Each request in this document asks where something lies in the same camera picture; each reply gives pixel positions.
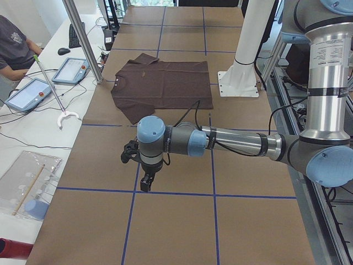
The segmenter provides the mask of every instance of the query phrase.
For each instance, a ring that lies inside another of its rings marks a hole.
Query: computer mouse
[[[59,54],[59,55],[68,54],[69,52],[70,52],[70,49],[68,49],[68,48],[60,48],[57,50],[57,54]]]

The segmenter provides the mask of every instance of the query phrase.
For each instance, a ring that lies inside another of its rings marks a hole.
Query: gray t-shirt
[[[0,69],[6,66],[13,70],[31,67],[35,53],[28,48],[26,39],[26,35],[0,15]]]

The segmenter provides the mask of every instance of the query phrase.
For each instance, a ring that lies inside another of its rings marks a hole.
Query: wooden stick
[[[43,169],[45,167],[45,164],[43,164],[39,170],[39,172],[37,173],[37,175],[35,176],[35,178],[32,180],[32,183],[31,185],[28,187],[26,193],[23,195],[23,198],[22,200],[20,201],[20,203],[17,205],[16,209],[14,209],[14,211],[12,212],[12,215],[16,215],[18,210],[21,208],[24,200],[27,198],[29,192],[31,191],[31,189],[33,188],[34,186],[34,183],[37,181],[37,179],[39,178],[39,175],[42,173]]]

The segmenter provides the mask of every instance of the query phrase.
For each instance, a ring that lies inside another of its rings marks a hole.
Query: blue joint cap
[[[163,137],[165,125],[162,119],[156,116],[142,118],[137,124],[137,139],[148,144]]]
[[[206,148],[206,133],[204,131],[194,130],[189,138],[188,155],[203,156]]]
[[[320,0],[321,4],[333,13],[340,15],[353,15],[352,0]]]
[[[324,187],[338,187],[353,179],[353,150],[332,146],[317,153],[308,163],[307,177]]]

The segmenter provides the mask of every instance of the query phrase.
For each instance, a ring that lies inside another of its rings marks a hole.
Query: metal cylinder
[[[301,140],[336,141],[350,137],[344,131],[348,58],[353,23],[340,23],[306,33],[311,41],[309,97],[305,130]]]
[[[103,77],[101,75],[97,61],[94,57],[94,54],[93,54],[92,48],[90,46],[89,40],[87,38],[87,35],[82,27],[82,22],[79,17],[75,3],[73,2],[73,0],[62,0],[62,2],[65,6],[67,15],[70,18],[70,21],[73,25],[73,28],[78,36],[79,42],[80,42],[82,49],[83,49],[83,52],[84,52],[84,55],[89,63],[89,66],[94,74],[94,77],[95,77],[97,83],[101,83],[103,80]]]
[[[206,135],[210,135],[210,127],[203,126],[202,130]],[[281,154],[281,137],[280,135],[262,135],[250,133],[246,131],[235,131],[217,128],[216,141],[237,152],[246,155],[267,156],[272,160],[276,160]],[[215,144],[213,149],[226,150],[221,145]]]

